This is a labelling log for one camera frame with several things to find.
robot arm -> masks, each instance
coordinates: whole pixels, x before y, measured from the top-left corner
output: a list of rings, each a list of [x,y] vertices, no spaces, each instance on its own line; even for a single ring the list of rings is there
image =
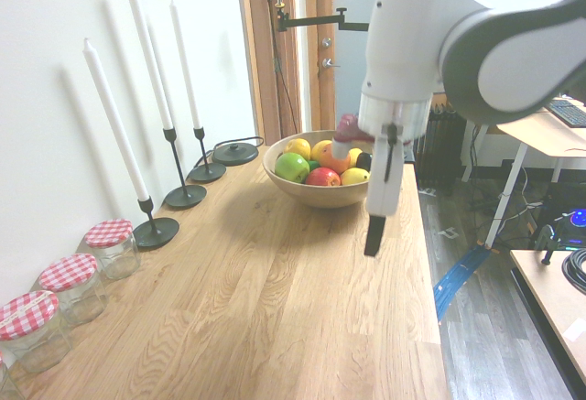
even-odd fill
[[[525,117],[586,73],[584,17],[586,0],[510,13],[477,0],[376,0],[358,116],[374,137],[365,254],[396,211],[403,143],[425,133],[433,92],[478,124]]]

jar lid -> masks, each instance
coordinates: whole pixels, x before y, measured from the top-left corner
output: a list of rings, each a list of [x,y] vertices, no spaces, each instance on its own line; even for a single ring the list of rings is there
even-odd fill
[[[57,296],[45,290],[13,299],[0,308],[0,341],[11,341],[40,329],[58,307]]]
[[[66,256],[47,267],[38,283],[51,292],[62,292],[87,282],[96,270],[98,264],[91,254]]]
[[[90,247],[112,247],[123,242],[132,233],[132,223],[125,219],[107,220],[96,224],[85,234]]]

green apple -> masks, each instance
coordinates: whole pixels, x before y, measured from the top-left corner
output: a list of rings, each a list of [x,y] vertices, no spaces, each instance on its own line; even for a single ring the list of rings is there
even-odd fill
[[[289,182],[303,183],[309,174],[308,161],[296,153],[283,153],[275,163],[275,174]]]
[[[318,162],[317,160],[308,160],[308,164],[309,164],[309,172],[313,171],[315,168],[320,167],[320,162]]]

glass jar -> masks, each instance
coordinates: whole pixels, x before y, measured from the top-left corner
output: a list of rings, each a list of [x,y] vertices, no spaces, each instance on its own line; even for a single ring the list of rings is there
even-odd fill
[[[108,305],[98,264],[91,254],[75,254],[51,264],[38,283],[59,298],[63,316],[70,324],[96,319]]]
[[[57,296],[30,292],[0,308],[0,341],[30,373],[48,370],[71,350]]]
[[[0,400],[25,400],[25,397],[20,394],[18,387],[12,381],[12,377],[8,373],[8,368],[2,358],[0,351]]]
[[[85,234],[85,242],[110,279],[126,278],[140,266],[132,231],[129,220],[116,219],[96,224]]]

fruit bowl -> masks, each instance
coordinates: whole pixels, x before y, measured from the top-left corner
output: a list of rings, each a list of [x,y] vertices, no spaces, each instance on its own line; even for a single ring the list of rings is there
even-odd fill
[[[364,200],[368,191],[368,182],[340,187],[314,187],[312,185],[289,182],[275,174],[275,162],[277,162],[277,158],[281,156],[290,140],[300,137],[307,140],[311,144],[311,147],[313,147],[319,141],[325,139],[331,140],[333,134],[333,130],[299,133],[298,135],[289,136],[274,143],[266,151],[265,157],[263,157],[263,167],[266,174],[283,192],[286,192],[293,199],[313,208],[343,208],[344,206],[350,206]],[[355,142],[353,146],[368,153],[373,152],[373,146],[368,142]]]

